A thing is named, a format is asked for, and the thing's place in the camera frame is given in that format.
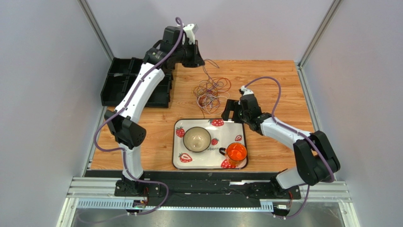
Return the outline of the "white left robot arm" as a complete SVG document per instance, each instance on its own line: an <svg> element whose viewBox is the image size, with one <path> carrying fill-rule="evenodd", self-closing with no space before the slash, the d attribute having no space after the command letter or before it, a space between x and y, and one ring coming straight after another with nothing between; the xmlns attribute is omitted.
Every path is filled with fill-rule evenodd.
<svg viewBox="0 0 403 227"><path fill-rule="evenodd" d="M114 111L105 113L106 124L122 152L123 176L128 180L144 183L141 144L146 137L146 129L138 122L147 101L164 79L165 72L172 70L177 63L186 68L204 65L195 38L197 30L196 24L183 28L166 27L163 38L146 52L128 94Z"/></svg>

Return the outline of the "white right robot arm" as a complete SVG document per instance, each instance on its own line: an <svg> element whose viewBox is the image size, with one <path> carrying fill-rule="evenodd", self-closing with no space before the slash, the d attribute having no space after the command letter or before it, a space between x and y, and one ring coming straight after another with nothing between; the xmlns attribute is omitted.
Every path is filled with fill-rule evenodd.
<svg viewBox="0 0 403 227"><path fill-rule="evenodd" d="M247 124L249 128L272 138L294 152L296 167L286 169L270 179L273 187L282 192L294 186L314 186L319 182L331 183L341 165L327 135L322 131L308 132L278 120L273 113L264 113L254 94L226 102L222 119Z"/></svg>

